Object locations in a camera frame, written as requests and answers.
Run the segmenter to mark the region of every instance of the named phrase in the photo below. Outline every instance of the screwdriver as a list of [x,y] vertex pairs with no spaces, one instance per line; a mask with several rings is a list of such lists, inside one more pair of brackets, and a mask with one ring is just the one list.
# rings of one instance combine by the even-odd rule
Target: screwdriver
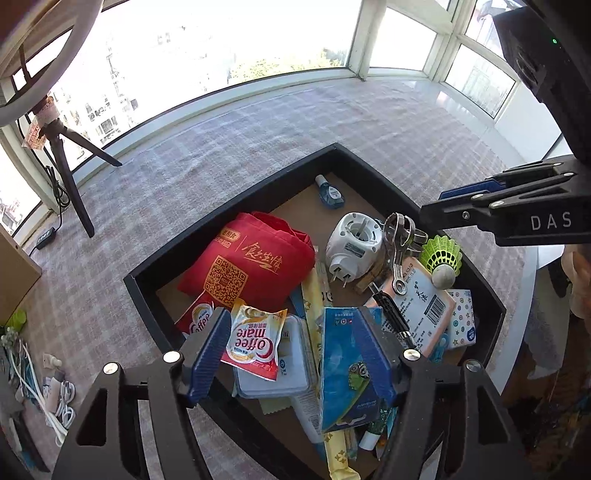
[[382,307],[384,317],[386,318],[386,321],[389,323],[394,333],[397,333],[399,338],[406,342],[410,348],[416,349],[417,345],[410,333],[410,327],[402,316],[402,313],[400,313],[400,310],[394,303],[392,297],[386,292],[381,291],[374,282],[369,284],[369,289],[372,293],[375,303]]

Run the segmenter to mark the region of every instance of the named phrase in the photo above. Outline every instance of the eye drop bottle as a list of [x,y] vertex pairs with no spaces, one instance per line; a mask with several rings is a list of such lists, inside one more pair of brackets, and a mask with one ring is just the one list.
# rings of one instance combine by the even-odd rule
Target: eye drop bottle
[[324,175],[318,175],[316,177],[316,184],[320,188],[320,200],[328,208],[337,209],[341,208],[345,204],[345,198],[341,195],[335,187],[333,187]]

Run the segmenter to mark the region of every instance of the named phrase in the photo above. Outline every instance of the blue tissue pack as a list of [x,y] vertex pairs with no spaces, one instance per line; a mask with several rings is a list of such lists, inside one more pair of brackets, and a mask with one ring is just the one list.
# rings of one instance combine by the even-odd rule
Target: blue tissue pack
[[[356,427],[379,417],[380,399],[353,337],[355,308],[326,307],[322,328],[320,424],[323,433]],[[369,309],[382,325],[381,307]]]

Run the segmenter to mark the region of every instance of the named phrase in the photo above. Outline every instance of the metal screw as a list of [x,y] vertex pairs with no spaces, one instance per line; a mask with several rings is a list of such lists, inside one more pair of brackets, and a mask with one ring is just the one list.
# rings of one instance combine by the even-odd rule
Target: metal screw
[[466,362],[466,368],[470,372],[478,372],[482,368],[482,365],[480,364],[480,362],[478,362],[476,360],[468,360]]
[[107,375],[114,374],[118,369],[119,369],[119,365],[111,362],[110,364],[106,364],[103,367],[103,373],[105,373]]
[[419,358],[421,358],[421,354],[419,352],[417,352],[416,350],[413,350],[412,348],[410,348],[410,349],[404,351],[404,358],[406,360],[410,360],[411,362],[414,362],[415,360],[418,360]]
[[166,352],[163,357],[164,361],[168,364],[175,363],[179,358],[181,358],[181,354],[178,353],[176,350],[171,350]]

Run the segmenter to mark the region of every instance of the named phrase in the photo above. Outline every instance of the glass window pane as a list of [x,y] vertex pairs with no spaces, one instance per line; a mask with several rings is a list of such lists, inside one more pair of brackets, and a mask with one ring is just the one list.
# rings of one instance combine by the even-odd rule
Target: glass window pane
[[492,17],[524,6],[523,0],[478,0],[468,24],[466,36],[504,59]]
[[433,30],[387,8],[369,65],[422,70],[436,36]]
[[0,147],[0,225],[12,235],[38,203],[37,194]]
[[445,81],[493,118],[515,84],[500,68],[464,45],[457,52]]
[[445,10],[449,8],[449,3],[451,0],[435,0],[439,5],[441,5]]
[[[50,93],[66,126],[101,147],[163,111],[229,85],[345,66],[360,5],[129,0],[99,15]],[[31,74],[55,58],[54,44],[63,41],[27,62]],[[22,72],[14,79],[18,88],[24,85]],[[72,168],[90,156],[68,140],[64,148]]]

